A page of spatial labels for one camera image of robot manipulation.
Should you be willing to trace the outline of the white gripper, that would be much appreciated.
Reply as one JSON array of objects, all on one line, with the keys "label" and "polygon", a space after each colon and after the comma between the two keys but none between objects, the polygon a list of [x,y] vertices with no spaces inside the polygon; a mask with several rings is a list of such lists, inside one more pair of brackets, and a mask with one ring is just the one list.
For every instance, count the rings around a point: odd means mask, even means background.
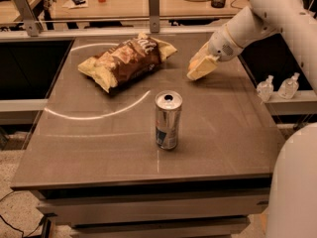
[{"label": "white gripper", "polygon": [[187,77],[190,80],[197,80],[212,72],[217,67],[218,61],[231,60],[243,49],[244,34],[224,25],[215,31],[208,44],[205,43],[190,59]]}]

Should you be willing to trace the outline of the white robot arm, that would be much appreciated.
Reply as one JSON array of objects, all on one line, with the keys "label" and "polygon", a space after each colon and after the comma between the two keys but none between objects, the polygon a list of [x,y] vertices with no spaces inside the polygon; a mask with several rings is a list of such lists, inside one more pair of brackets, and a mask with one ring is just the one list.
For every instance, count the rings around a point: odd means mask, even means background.
[{"label": "white robot arm", "polygon": [[[250,43],[280,33],[317,90],[317,25],[302,0],[250,0],[189,62],[196,80]],[[266,238],[317,238],[317,124],[295,132],[277,157],[268,201]]]}]

